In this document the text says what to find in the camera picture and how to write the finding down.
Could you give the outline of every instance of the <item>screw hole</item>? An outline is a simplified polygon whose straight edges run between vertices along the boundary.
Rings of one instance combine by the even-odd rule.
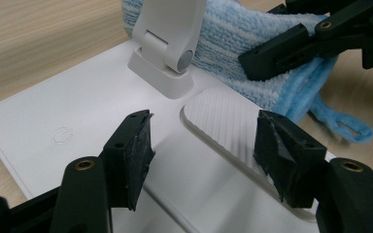
[[[331,26],[332,26],[332,23],[330,21],[326,21],[320,24],[320,28],[322,29],[327,29],[327,28],[330,28]]]
[[[314,144],[307,143],[307,144],[305,144],[305,147],[307,147],[307,148],[314,148],[315,146],[314,146]]]
[[[117,143],[117,144],[115,144],[116,148],[123,148],[124,146],[125,146],[125,144],[123,144],[123,143]]]
[[[87,159],[87,160],[83,160],[75,164],[75,169],[78,171],[84,171],[84,170],[90,169],[94,165],[95,165],[95,162],[93,160]]]
[[[354,162],[343,162],[342,166],[352,172],[362,172],[364,169]]]

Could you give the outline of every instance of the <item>ridged texture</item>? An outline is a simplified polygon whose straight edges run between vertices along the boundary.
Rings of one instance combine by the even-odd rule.
[[[253,152],[258,111],[257,105],[225,87],[206,89],[184,106],[187,122],[198,133],[252,169],[257,167]]]

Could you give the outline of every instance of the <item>wooden table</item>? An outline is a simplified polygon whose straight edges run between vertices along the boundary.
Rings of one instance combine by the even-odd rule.
[[[279,0],[244,0],[260,11]],[[0,1],[0,101],[126,40],[119,0]],[[360,51],[344,52],[322,98],[332,108],[373,127],[373,69],[363,70]],[[301,127],[341,157],[373,168],[373,140],[349,144],[306,116]],[[10,206],[26,200],[0,160],[0,196]]]

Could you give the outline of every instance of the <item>blue cloth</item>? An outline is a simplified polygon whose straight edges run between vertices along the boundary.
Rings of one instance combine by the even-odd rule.
[[[141,13],[143,0],[122,0],[123,21],[129,35]],[[361,143],[370,140],[372,130],[353,116],[327,107],[319,95],[336,57],[316,57],[311,62],[266,82],[249,81],[238,56],[259,46],[298,23],[314,33],[325,16],[272,15],[251,11],[237,1],[207,0],[206,12],[192,63],[212,73],[265,110],[299,122],[309,111],[345,139]]]

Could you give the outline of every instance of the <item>brass screw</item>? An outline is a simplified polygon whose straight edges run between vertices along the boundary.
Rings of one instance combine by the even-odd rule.
[[[86,160],[77,162],[75,164],[75,169],[78,171],[84,171],[84,170],[90,169],[93,166],[95,166],[95,162],[93,160],[86,159]]]
[[[364,169],[354,162],[343,162],[342,166],[344,169],[352,172],[362,172]]]
[[[332,26],[332,23],[330,21],[325,21],[320,24],[320,28],[322,29],[327,29],[327,28],[330,28],[331,26]]]

